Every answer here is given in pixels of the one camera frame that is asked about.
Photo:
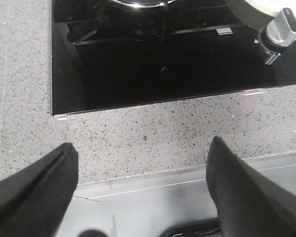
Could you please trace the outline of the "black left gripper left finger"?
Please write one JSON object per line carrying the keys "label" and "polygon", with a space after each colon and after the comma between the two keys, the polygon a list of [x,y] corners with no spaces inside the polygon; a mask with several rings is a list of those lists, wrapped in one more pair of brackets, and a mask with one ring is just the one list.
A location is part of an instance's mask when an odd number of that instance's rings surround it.
{"label": "black left gripper left finger", "polygon": [[0,237],[53,237],[78,183],[78,152],[64,143],[0,181]]}

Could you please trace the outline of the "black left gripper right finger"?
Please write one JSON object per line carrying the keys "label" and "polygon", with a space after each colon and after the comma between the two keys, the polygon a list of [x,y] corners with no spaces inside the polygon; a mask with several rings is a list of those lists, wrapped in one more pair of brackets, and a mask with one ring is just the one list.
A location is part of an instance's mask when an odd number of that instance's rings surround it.
{"label": "black left gripper right finger", "polygon": [[213,138],[206,182],[225,237],[296,237],[296,195],[261,175]]}

